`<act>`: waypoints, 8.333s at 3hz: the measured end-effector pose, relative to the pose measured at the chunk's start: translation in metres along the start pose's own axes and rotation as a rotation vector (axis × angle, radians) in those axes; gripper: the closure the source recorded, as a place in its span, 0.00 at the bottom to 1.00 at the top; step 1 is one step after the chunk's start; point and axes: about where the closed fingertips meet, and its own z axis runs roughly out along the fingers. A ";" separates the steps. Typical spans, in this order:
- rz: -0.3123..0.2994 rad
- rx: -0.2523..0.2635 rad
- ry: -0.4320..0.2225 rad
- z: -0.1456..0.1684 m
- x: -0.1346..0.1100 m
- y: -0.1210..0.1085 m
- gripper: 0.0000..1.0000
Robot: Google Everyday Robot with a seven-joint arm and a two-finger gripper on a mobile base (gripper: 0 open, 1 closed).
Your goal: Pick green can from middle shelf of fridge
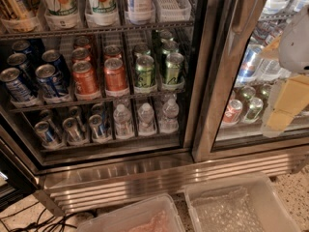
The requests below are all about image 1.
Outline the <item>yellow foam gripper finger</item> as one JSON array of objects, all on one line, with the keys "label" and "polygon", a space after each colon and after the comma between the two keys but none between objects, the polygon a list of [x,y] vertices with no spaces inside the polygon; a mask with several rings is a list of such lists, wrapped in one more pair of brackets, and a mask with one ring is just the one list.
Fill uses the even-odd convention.
[{"label": "yellow foam gripper finger", "polygon": [[262,135],[280,135],[308,104],[308,75],[297,74],[285,80],[277,80],[271,87],[262,118]]}]

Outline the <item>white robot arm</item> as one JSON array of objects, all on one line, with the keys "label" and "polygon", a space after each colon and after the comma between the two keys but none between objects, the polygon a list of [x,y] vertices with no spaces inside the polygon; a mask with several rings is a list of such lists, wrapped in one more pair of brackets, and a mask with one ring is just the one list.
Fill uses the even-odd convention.
[{"label": "white robot arm", "polygon": [[278,62],[292,75],[276,81],[263,115],[262,135],[280,135],[309,104],[309,6],[304,6],[286,26],[277,50]]}]

